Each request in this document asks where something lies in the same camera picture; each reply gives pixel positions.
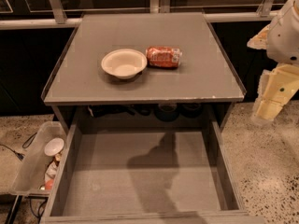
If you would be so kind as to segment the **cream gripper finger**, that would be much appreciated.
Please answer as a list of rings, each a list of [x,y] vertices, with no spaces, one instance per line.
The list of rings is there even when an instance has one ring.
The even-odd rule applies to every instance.
[[[266,25],[257,35],[252,37],[247,46],[251,49],[266,49],[269,26]]]
[[[298,64],[279,63],[272,71],[263,70],[251,120],[258,125],[272,122],[298,91]]]

